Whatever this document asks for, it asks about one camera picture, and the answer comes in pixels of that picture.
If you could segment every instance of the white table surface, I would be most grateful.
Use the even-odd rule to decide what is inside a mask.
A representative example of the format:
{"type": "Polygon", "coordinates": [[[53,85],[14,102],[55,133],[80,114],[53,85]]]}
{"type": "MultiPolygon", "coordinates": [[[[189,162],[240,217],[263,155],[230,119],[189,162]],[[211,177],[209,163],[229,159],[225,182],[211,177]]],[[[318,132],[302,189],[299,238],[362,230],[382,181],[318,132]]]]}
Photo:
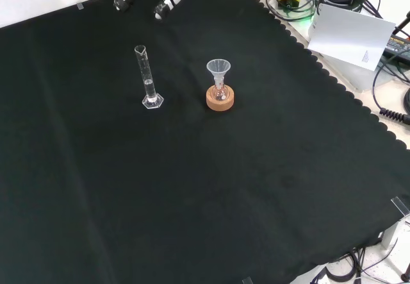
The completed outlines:
{"type": "MultiPolygon", "coordinates": [[[[370,1],[374,5],[377,5],[378,0],[370,1]]],[[[405,19],[406,14],[409,10],[410,0],[382,0],[380,8],[382,16],[386,20],[396,22],[396,24],[399,24],[405,19]]],[[[305,47],[308,46],[306,39],[299,32],[297,32],[295,28],[290,26],[290,24],[288,24],[287,22],[283,21],[283,24],[286,26],[288,30],[290,30],[292,36],[296,37],[298,42],[303,44],[305,47]]],[[[410,33],[410,24],[406,27],[405,31],[410,33]]],[[[341,75],[340,71],[335,69],[320,54],[315,55],[318,57],[319,62],[323,64],[324,68],[331,73],[331,76],[336,77],[339,83],[345,85],[346,89],[354,94],[355,98],[361,100],[364,106],[367,106],[369,109],[371,109],[372,113],[376,114],[380,118],[380,121],[387,125],[388,130],[393,132],[396,135],[397,139],[406,143],[407,148],[410,149],[410,126],[393,122],[383,116],[380,116],[379,109],[374,103],[373,96],[370,91],[364,93],[355,92],[346,81],[343,81],[343,76],[341,75]]],[[[381,104],[381,106],[389,110],[405,113],[406,111],[404,110],[402,102],[404,94],[407,92],[409,88],[409,86],[403,84],[401,81],[393,80],[391,82],[385,83],[377,87],[375,92],[377,100],[381,104]]]]}

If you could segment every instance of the floor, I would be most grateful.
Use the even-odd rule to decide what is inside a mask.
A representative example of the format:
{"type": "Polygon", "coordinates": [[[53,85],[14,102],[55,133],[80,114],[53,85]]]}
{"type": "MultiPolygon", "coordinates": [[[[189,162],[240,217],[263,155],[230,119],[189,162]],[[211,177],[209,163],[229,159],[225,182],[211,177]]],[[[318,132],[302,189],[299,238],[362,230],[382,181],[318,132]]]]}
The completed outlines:
{"type": "MultiPolygon", "coordinates": [[[[369,275],[384,280],[388,283],[402,283],[400,276],[406,271],[410,264],[410,225],[403,225],[397,237],[397,244],[392,250],[391,254],[383,262],[369,269],[367,271],[369,275]]],[[[368,249],[366,249],[365,263],[363,267],[366,268],[378,262],[379,260],[384,258],[388,252],[389,251],[382,248],[380,244],[377,246],[369,247],[368,249]]],[[[337,263],[329,264],[328,269],[335,275],[347,274],[351,270],[350,258],[344,259],[337,263]]],[[[353,282],[354,280],[351,280],[346,283],[350,284],[353,282]]],[[[320,282],[320,284],[333,283],[336,282],[328,280],[326,277],[323,279],[323,281],[320,282]]],[[[362,284],[368,283],[380,282],[370,280],[368,278],[362,279],[362,284]]]]}

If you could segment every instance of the round wooden base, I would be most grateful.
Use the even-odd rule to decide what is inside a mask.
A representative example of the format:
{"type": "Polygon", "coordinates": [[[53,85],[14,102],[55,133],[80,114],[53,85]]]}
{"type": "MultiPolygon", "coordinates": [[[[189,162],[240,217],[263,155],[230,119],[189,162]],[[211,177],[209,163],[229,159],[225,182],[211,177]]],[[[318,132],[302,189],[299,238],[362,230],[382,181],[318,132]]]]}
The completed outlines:
{"type": "Polygon", "coordinates": [[[210,107],[214,111],[226,111],[233,106],[233,101],[235,98],[235,93],[233,92],[233,89],[231,87],[228,87],[225,85],[225,87],[229,91],[229,97],[225,100],[215,100],[211,97],[211,91],[214,85],[209,87],[209,89],[206,91],[206,104],[208,107],[210,107]]]}

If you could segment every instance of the black tablecloth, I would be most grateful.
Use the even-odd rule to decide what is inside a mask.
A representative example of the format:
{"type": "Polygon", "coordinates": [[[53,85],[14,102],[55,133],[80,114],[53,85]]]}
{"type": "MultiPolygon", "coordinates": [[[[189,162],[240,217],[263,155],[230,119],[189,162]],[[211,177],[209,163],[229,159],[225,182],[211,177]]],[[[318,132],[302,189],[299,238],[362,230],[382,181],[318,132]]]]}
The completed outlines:
{"type": "Polygon", "coordinates": [[[0,30],[3,283],[288,283],[400,218],[405,146],[256,0],[183,0],[164,24],[158,1],[0,30]]]}

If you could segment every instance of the white paper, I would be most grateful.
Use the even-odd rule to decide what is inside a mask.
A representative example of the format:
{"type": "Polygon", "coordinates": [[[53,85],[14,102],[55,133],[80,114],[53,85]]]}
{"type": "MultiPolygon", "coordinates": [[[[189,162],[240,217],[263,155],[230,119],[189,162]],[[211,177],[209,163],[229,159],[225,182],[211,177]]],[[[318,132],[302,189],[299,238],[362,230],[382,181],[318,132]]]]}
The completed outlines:
{"type": "Polygon", "coordinates": [[[392,22],[320,4],[307,48],[374,71],[394,28],[392,22]]]}

